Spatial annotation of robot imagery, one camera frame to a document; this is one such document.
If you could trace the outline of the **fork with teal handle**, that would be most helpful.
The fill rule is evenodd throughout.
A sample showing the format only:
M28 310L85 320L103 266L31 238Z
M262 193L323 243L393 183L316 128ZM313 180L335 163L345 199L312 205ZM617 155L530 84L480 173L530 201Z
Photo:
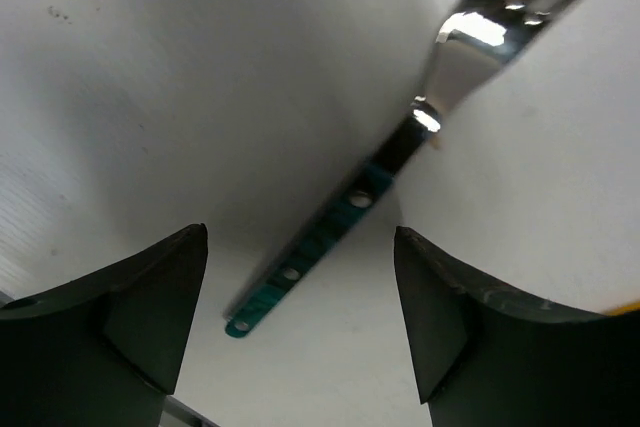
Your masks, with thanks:
M224 313L225 333L249 335L435 141L444 118L518 59L580 0L457 0L438 28L422 91L401 121L259 269Z

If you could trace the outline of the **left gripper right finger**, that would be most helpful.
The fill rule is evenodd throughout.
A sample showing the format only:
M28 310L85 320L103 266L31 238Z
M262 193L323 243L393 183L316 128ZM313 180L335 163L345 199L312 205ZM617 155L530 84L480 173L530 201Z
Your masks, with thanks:
M419 399L436 426L635 426L639 315L530 294L408 227L394 268Z

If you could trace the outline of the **yellow pikachu cloth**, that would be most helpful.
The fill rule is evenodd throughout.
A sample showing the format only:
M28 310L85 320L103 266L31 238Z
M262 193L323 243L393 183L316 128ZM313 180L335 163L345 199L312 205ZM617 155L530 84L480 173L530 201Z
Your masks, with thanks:
M640 310L640 301L635 301L626 305L622 305L619 307L615 307L607 312L610 316L623 315L626 313L639 311Z

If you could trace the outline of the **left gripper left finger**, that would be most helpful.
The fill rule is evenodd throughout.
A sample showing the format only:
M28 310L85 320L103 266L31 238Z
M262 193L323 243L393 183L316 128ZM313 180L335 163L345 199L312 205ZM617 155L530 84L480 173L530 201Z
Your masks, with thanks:
M191 224L2 306L2 425L158 425L177 386L207 257L207 229Z

